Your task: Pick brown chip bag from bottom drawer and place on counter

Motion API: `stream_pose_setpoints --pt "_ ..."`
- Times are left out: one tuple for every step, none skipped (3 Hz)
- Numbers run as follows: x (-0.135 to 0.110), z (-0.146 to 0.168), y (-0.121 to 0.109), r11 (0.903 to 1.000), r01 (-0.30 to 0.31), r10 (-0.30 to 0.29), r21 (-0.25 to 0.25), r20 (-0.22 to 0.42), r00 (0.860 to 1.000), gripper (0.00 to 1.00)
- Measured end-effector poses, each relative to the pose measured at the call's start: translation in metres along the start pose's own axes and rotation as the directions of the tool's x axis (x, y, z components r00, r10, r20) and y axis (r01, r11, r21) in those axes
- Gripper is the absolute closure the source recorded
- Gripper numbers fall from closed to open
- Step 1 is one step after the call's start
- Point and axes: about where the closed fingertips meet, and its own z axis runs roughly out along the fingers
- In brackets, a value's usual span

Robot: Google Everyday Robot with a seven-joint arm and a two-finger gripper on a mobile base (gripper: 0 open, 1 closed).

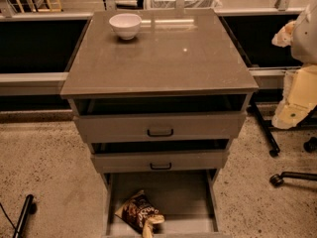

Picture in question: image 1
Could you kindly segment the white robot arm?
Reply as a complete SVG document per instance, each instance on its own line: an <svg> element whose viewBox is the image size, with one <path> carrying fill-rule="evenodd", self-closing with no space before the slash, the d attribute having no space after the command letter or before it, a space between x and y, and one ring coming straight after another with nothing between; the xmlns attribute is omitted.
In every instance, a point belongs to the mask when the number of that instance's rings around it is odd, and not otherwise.
<svg viewBox="0 0 317 238"><path fill-rule="evenodd" d="M284 25L271 43L291 47L291 56L301 68L284 75L282 100L272 118L278 129L296 127L317 106L317 3L311 2L298 18Z"/></svg>

